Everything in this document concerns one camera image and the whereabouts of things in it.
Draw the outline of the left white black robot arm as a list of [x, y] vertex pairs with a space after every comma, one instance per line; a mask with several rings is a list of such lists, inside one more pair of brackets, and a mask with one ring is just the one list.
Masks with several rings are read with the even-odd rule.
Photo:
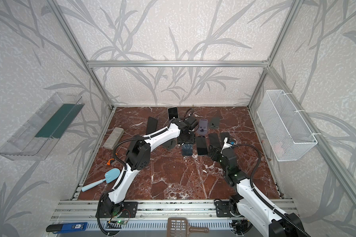
[[126, 152], [126, 159], [119, 159], [116, 149], [113, 150], [113, 158], [123, 165], [120, 177], [111, 190], [102, 193], [97, 207], [96, 218], [111, 218], [119, 215], [123, 210], [123, 203], [129, 187], [138, 173], [148, 166], [151, 152], [163, 143], [179, 138], [188, 142], [194, 135], [198, 126], [198, 120], [194, 116], [185, 118], [173, 118], [164, 128], [151, 134], [134, 137], [120, 142], [118, 145], [130, 142]]

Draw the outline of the black phone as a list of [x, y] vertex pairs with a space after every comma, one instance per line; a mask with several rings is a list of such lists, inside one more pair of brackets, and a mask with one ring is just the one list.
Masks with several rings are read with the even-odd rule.
[[189, 157], [193, 155], [193, 144], [182, 145], [182, 156]]
[[148, 117], [145, 134], [149, 135], [157, 131], [157, 124], [158, 124], [158, 119], [153, 117]]

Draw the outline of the teal-edged phone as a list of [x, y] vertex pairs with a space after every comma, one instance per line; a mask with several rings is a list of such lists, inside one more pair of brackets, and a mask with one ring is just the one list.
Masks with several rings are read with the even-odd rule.
[[208, 147], [205, 136], [196, 137], [196, 147], [197, 153], [199, 156], [207, 156], [208, 155]]

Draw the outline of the teal phone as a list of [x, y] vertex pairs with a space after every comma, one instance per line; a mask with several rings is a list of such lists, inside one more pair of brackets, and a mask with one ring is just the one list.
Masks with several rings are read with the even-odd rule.
[[221, 143], [223, 144], [224, 143], [224, 140], [226, 138], [231, 138], [230, 134], [228, 132], [221, 132], [220, 133], [220, 138], [221, 138]]

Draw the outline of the purple-edged phone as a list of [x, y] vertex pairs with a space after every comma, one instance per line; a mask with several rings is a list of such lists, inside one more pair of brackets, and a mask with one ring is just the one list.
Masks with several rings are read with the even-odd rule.
[[222, 148], [222, 145], [221, 145], [221, 142], [219, 140], [219, 136], [217, 133], [209, 133], [208, 138], [209, 138], [211, 148], [215, 148], [215, 149]]

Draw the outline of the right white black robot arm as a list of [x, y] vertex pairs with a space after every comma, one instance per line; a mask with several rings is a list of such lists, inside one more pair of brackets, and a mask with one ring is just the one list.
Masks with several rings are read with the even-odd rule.
[[[251, 175], [239, 169], [237, 164], [237, 155], [234, 149], [240, 146], [250, 147], [258, 155]], [[219, 155], [215, 161], [220, 163], [224, 179], [237, 192], [237, 195], [232, 198], [236, 215], [245, 217], [264, 237], [309, 236], [304, 230], [301, 219], [296, 214], [288, 214], [283, 211], [255, 186], [253, 177], [262, 160], [261, 152], [255, 146], [225, 143], [221, 150], [217, 149], [217, 153]]]

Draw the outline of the dark grey front stand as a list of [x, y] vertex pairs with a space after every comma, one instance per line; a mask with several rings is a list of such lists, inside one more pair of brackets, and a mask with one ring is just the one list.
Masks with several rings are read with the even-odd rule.
[[220, 127], [220, 117], [213, 117], [210, 121], [210, 129], [219, 129]]

